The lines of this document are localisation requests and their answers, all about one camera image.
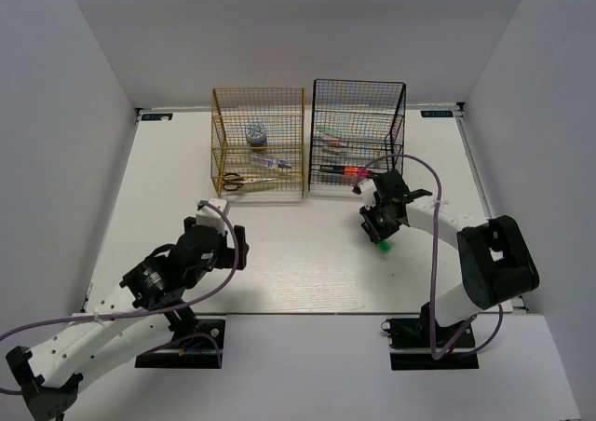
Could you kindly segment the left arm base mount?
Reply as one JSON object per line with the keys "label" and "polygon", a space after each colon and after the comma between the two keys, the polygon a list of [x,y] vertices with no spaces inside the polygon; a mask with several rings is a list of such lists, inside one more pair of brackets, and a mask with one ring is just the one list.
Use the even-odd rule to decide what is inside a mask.
{"label": "left arm base mount", "polygon": [[198,336],[181,343],[143,353],[135,360],[137,369],[217,370],[224,358],[226,318],[198,319]]}

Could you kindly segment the grey white eraser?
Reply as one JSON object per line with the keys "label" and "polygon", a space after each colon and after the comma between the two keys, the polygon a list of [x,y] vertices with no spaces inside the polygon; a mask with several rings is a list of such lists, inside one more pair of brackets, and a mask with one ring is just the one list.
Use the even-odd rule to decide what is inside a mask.
{"label": "grey white eraser", "polygon": [[348,157],[349,150],[344,147],[338,146],[323,146],[321,148],[321,153],[325,156],[334,156],[334,157]]}

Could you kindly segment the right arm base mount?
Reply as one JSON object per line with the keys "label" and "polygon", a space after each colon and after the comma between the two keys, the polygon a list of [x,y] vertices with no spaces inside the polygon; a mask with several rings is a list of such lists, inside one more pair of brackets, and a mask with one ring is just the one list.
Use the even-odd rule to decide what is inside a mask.
{"label": "right arm base mount", "polygon": [[388,338],[390,366],[394,372],[463,371],[480,368],[477,354],[470,353],[476,347],[471,327],[467,327],[440,360],[431,356],[429,334],[423,329],[419,318],[386,319],[380,328]]}

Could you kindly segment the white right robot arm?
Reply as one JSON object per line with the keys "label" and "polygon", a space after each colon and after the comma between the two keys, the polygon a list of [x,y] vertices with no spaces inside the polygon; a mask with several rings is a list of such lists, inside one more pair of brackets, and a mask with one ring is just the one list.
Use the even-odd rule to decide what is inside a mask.
{"label": "white right robot arm", "polygon": [[363,180],[353,192],[362,198],[362,228],[372,243],[385,241],[402,227],[433,237],[433,280],[438,277],[439,244],[456,250],[460,283],[434,295],[420,310],[420,332],[431,345],[444,346],[482,311],[539,286],[534,260],[512,217],[488,219],[460,211],[426,189],[410,189],[395,170]]}

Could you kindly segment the green black highlighter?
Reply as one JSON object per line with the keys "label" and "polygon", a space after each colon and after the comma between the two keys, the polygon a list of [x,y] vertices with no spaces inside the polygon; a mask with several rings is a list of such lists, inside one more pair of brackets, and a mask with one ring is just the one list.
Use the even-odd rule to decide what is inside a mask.
{"label": "green black highlighter", "polygon": [[377,244],[377,248],[380,252],[387,253],[391,250],[391,245],[388,241],[382,240]]}

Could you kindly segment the orange black highlighter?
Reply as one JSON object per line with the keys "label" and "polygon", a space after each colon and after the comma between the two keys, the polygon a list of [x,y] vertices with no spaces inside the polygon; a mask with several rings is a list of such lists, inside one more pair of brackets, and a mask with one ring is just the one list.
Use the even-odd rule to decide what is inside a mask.
{"label": "orange black highlighter", "polygon": [[319,170],[324,173],[357,176],[359,174],[358,167],[338,166],[338,165],[321,165]]}

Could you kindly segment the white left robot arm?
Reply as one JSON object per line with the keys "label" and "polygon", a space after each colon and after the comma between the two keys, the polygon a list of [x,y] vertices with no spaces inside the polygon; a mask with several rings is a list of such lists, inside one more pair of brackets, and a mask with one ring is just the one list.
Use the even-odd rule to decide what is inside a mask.
{"label": "white left robot arm", "polygon": [[216,212],[188,217],[179,239],[143,258],[93,313],[60,319],[63,330],[47,341],[11,349],[7,365],[32,418],[63,419],[81,391],[143,354],[207,342],[219,359],[183,294],[214,269],[243,269],[249,249],[244,226]]}

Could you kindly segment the pink black highlighter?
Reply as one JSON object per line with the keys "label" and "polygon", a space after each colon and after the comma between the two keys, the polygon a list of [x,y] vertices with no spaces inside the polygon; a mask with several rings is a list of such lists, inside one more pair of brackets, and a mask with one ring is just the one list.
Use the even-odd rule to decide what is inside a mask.
{"label": "pink black highlighter", "polygon": [[356,168],[356,176],[364,178],[373,178],[375,176],[375,173],[369,169]]}

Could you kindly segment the green correction tape dispenser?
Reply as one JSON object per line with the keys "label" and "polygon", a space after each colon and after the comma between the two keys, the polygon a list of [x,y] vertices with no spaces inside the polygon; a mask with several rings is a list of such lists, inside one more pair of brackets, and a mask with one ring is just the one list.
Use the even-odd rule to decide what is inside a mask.
{"label": "green correction tape dispenser", "polygon": [[343,136],[343,133],[338,129],[333,128],[326,128],[326,127],[318,127],[317,134],[319,135],[327,135],[331,137],[340,138]]}

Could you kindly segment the round blue white tape tin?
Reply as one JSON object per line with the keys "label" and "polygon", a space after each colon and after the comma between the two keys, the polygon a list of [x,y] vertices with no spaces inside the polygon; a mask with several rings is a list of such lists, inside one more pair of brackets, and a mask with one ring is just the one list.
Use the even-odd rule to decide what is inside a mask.
{"label": "round blue white tape tin", "polygon": [[266,127],[262,123],[250,123],[245,128],[245,139],[251,148],[267,146]]}

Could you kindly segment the black handled scissors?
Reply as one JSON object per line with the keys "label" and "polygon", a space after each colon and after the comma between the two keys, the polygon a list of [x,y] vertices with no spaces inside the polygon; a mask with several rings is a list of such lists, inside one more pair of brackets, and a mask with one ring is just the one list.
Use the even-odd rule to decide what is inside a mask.
{"label": "black handled scissors", "polygon": [[244,177],[238,173],[228,172],[223,176],[222,189],[226,192],[234,192],[245,185],[271,183],[275,180],[273,177]]}

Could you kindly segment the pink correction tape dispenser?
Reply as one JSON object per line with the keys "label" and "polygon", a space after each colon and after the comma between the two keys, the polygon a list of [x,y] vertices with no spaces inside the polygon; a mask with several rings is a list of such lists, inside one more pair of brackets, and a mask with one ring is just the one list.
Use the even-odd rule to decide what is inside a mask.
{"label": "pink correction tape dispenser", "polygon": [[341,140],[332,135],[323,135],[322,141],[330,146],[347,146],[347,141]]}

